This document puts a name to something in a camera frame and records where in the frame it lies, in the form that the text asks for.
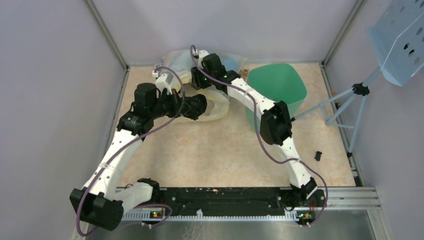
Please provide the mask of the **black trash bag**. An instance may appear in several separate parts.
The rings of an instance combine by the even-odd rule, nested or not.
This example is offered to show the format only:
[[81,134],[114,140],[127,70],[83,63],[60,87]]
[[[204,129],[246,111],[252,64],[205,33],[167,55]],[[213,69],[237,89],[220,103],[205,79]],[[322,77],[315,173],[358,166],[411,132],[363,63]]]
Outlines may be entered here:
[[196,94],[184,99],[181,115],[191,120],[198,120],[206,112],[208,103],[203,94]]

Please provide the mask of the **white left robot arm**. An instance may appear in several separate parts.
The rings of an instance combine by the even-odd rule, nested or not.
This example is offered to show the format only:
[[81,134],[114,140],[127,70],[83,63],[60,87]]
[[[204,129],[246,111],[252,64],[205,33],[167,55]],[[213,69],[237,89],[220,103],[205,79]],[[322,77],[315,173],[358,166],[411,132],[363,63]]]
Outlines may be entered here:
[[133,154],[147,136],[163,129],[178,117],[188,117],[196,107],[204,113],[203,95],[189,97],[185,89],[159,87],[154,83],[141,83],[134,91],[134,100],[116,126],[113,139],[93,175],[81,189],[75,188],[69,199],[76,213],[75,228],[82,237],[82,223],[95,229],[113,231],[129,210],[146,204],[154,207],[160,202],[158,183],[142,178],[132,186],[117,192],[119,181]]

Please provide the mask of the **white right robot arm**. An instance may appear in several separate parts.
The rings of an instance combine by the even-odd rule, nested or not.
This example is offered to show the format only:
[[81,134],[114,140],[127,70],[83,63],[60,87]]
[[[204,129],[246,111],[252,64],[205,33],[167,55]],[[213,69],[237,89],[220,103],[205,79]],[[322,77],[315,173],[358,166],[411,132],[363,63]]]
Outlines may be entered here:
[[191,82],[196,89],[214,86],[253,112],[255,133],[262,150],[273,162],[287,167],[293,197],[288,200],[291,206],[285,209],[291,211],[296,204],[307,206],[318,186],[312,170],[296,149],[287,104],[260,94],[236,71],[227,70],[215,53],[193,50],[190,57],[194,64]]

